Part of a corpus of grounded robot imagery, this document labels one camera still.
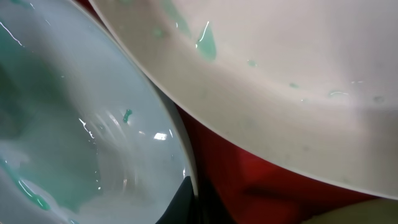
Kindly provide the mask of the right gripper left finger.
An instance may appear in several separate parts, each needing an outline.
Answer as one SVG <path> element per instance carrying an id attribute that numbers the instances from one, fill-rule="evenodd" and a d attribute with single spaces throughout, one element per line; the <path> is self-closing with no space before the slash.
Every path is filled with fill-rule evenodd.
<path id="1" fill-rule="evenodd" d="M 190 176 L 184 178 L 164 214 L 156 224 L 198 224 L 197 201 Z"/>

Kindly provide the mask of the light blue plate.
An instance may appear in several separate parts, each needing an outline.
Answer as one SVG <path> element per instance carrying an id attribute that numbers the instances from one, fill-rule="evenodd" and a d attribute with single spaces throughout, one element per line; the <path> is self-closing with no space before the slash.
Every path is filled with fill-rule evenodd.
<path id="1" fill-rule="evenodd" d="M 1 2 L 1 222 L 156 223 L 192 148 L 176 107 L 75 1 Z"/>

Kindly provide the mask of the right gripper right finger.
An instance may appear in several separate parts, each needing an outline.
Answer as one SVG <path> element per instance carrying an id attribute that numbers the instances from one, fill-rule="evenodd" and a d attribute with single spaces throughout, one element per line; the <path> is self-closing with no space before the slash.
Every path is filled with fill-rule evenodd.
<path id="1" fill-rule="evenodd" d="M 397 201 L 375 199 L 349 205 L 302 222 L 304 224 L 397 224 Z"/>

